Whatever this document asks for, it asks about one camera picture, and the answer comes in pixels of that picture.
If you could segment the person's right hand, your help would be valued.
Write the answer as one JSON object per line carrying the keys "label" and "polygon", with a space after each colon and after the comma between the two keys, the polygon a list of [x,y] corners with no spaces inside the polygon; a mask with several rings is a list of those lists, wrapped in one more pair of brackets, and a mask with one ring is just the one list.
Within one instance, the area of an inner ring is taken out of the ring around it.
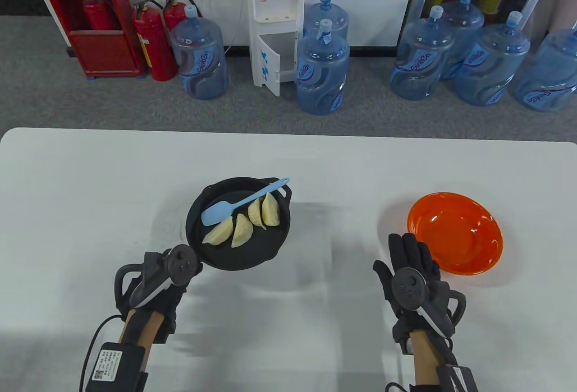
{"label": "person's right hand", "polygon": [[389,235],[388,250],[392,268],[376,260],[373,271],[396,316],[392,328],[394,341],[404,355],[415,355],[416,341],[412,335],[424,332],[443,361],[452,361],[449,343],[463,316],[466,298],[441,280],[439,265],[428,246],[415,235]]}

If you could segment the person's left hand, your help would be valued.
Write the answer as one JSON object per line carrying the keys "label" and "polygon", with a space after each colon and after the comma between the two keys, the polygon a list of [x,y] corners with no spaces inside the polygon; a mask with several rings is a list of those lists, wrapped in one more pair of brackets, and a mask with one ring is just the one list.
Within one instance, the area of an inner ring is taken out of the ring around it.
{"label": "person's left hand", "polygon": [[115,306],[126,321],[132,310],[164,316],[154,343],[166,343],[176,328],[176,308],[202,262],[188,245],[177,245],[163,253],[146,252],[140,264],[120,267],[114,278]]}

